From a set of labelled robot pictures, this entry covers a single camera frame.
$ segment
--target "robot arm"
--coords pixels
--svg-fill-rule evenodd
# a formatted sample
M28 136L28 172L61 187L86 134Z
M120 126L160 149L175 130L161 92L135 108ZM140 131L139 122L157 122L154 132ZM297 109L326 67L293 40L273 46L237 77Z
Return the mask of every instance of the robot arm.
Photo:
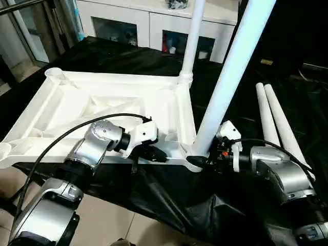
M240 138L236 132L238 131L229 121L219 129L209 157L215 170L222 174L236 171L252 172L268 180L298 243L326 243L328 207L316 194L307 173L291 161L286 153L276 148L255 146L247 155L240 154L238 150L234 151L233 145L229 142Z
M129 157L136 146L156 140L153 121L129 133L108 120L92 123L54 177L44 183L14 222L9 245L69 245L79 222L75 210L83 198L82 189L89 184L106 151Z

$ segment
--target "white cabinet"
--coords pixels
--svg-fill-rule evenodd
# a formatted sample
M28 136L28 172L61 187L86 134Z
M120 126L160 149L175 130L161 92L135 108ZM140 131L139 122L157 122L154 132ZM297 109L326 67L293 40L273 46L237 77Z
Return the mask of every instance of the white cabinet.
M194 2L169 10L165 0L77 1L86 36L183 54ZM207 0L197 58L222 63L237 24L238 1Z
M84 1L77 7L86 36L149 47L149 12Z
M150 48L162 50L170 43L183 54L191 19L150 13ZM200 58L222 63L235 26L202 21L197 54Z

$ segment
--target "silver metal casing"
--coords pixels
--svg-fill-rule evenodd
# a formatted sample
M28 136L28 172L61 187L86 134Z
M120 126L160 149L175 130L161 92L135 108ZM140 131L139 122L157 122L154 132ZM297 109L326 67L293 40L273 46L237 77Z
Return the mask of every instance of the silver metal casing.
M83 198L83 192L75 185L49 178L14 222L10 241L27 231L58 243L75 210L47 199L49 192L71 202Z

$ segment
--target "black fabric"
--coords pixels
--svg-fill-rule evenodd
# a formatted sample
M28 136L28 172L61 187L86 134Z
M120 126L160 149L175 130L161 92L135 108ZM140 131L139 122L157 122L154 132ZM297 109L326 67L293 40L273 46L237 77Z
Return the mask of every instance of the black fabric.
M0 97L1 105L11 105L2 108L0 136L4 137L15 123L44 81L43 72L49 67L177 76L181 65L182 57L88 37ZM190 92L196 128L221 67L209 61L198 61L194 66ZM261 69L248 68L225 116L245 138L263 138L255 90L258 82L272 84L306 159L320 171L319 181L324 184L328 164L328 146L324 141L327 139L327 84L279 79L267 76ZM244 145L246 153L249 147ZM31 164L17 163L15 166L27 173ZM54 164L45 163L37 172L47 177L54 168ZM130 165L101 164L85 192L216 245L295 245L270 185L247 174L222 176L207 169L192 173L180 166L138 165L138 172L131 175Z

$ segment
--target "white pole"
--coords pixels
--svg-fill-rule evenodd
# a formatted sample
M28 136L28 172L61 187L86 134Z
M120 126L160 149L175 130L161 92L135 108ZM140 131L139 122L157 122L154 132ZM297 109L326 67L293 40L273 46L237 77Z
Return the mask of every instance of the white pole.
M203 18L204 6L206 0L195 0L193 17L190 24L187 46L184 52L182 69L180 72L180 81L190 83L193 81L193 66L197 50L199 29Z
M249 0L190 154L207 156L275 2Z
M283 147L291 152L301 163L304 165L310 166L306 163L305 158L302 154L302 151L297 143L297 140L294 136L293 130L288 123L288 120L281 108L281 105L276 97L275 92L272 89L271 85L265 85L264 87L266 96L269 101L269 105L275 119L275 123L278 128L279 136L282 141Z
M260 116L262 122L262 129L264 139L280 146L278 134L276 131L275 123L272 118L267 95L265 94L264 86L262 83L256 84L256 93L258 99L258 106L260 109Z

